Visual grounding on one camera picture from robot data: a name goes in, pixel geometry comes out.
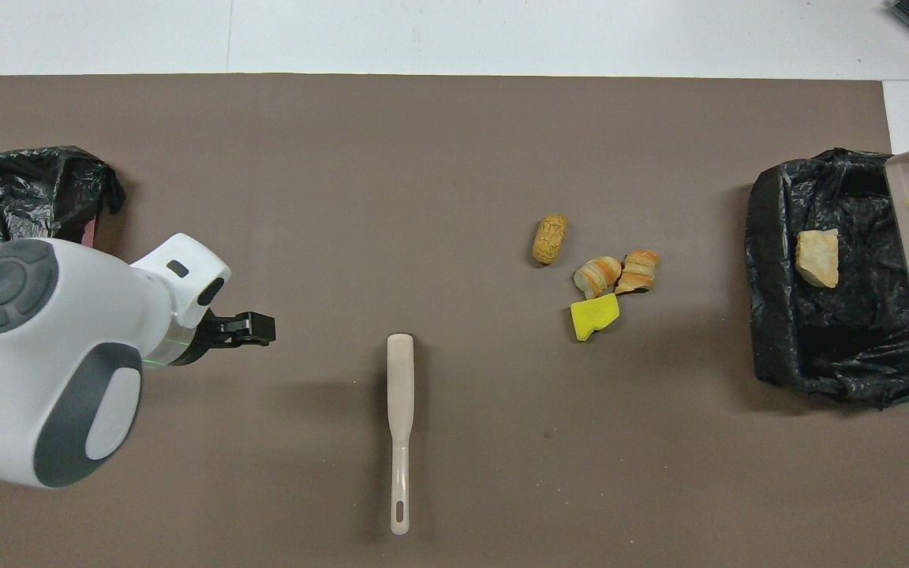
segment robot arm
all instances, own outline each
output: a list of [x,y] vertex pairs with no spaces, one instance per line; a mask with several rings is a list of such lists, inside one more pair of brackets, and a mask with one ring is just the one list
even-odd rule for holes
[[230,269],[175,234],[133,265],[53,238],[0,245],[0,479],[61,488],[124,442],[142,368],[268,345],[275,323],[208,306]]

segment white table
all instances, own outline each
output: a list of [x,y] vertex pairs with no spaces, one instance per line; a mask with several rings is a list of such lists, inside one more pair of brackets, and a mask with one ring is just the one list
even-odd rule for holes
[[909,150],[881,0],[0,0],[0,74],[187,72],[883,80]]

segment brown table surface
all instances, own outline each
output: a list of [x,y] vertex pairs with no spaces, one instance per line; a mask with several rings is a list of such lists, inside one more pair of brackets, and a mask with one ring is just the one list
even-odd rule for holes
[[[149,374],[86,481],[0,483],[0,566],[909,565],[909,404],[755,380],[743,262],[758,173],[888,151],[878,83],[0,77],[0,151],[54,144],[126,183],[100,247],[191,234],[234,269],[217,312],[279,340]],[[570,274],[640,248],[657,288],[578,344]],[[404,538],[394,331],[417,348]]]

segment white spatula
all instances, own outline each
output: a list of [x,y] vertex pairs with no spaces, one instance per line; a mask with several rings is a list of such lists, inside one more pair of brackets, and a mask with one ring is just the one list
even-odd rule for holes
[[392,432],[391,528],[409,532],[409,435],[413,409],[412,335],[388,337],[388,425]]

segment black plastic bag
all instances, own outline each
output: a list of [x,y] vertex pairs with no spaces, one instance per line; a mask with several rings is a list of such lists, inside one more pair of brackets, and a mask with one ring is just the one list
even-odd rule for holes
[[79,148],[0,154],[0,242],[22,237],[79,242],[105,201],[116,213],[124,200],[114,170]]
[[[760,175],[746,217],[757,378],[883,409],[909,400],[909,279],[884,164],[824,151]],[[799,231],[840,231],[840,283],[795,270]]]

